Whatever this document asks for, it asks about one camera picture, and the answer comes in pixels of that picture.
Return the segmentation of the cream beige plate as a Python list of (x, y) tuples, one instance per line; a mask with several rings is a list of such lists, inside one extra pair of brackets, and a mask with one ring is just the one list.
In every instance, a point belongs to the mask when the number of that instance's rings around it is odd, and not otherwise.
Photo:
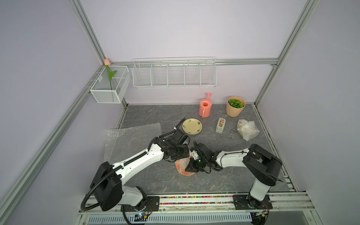
[(189, 135), (196, 135), (202, 131), (203, 125), (198, 119), (186, 119), (182, 124), (182, 129)]

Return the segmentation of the bubble wrap sheet pile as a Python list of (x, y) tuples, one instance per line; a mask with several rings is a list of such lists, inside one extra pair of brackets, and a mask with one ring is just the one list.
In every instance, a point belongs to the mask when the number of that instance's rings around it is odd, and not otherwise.
[(160, 123), (106, 130), (104, 161), (114, 164), (126, 160), (148, 147), (162, 134)]

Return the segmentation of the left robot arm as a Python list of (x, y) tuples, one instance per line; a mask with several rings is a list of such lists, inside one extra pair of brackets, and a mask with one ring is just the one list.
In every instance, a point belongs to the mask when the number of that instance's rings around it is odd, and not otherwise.
[(189, 156), (190, 137), (179, 128), (156, 136), (140, 153), (118, 163), (101, 164), (85, 195), (80, 209), (89, 211), (100, 207), (108, 211), (118, 204), (130, 205), (140, 211), (146, 208), (148, 197), (140, 187), (128, 187), (126, 183), (148, 166), (165, 160), (175, 162)]

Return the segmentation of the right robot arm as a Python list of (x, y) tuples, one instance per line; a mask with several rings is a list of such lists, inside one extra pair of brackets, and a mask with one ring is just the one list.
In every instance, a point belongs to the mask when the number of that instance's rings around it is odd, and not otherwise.
[(257, 144), (244, 150), (212, 152), (204, 144), (195, 142), (191, 154), (193, 157), (185, 168), (189, 173), (219, 172), (227, 167), (247, 168), (255, 181), (243, 204), (250, 209), (271, 208), (267, 201), (268, 191), (280, 180), (278, 175), (283, 166), (278, 157)]

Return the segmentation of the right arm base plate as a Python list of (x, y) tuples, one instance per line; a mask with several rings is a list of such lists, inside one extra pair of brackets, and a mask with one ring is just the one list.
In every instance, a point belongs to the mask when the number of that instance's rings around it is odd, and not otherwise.
[(260, 201), (248, 195), (233, 195), (233, 204), (236, 210), (271, 210), (273, 209), (268, 194)]

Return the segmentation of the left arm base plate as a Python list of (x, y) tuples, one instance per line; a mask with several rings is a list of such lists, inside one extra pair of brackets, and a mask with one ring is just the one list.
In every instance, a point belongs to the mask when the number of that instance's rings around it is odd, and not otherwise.
[(160, 206), (160, 196), (147, 196), (138, 205), (122, 205), (124, 212), (158, 212)]

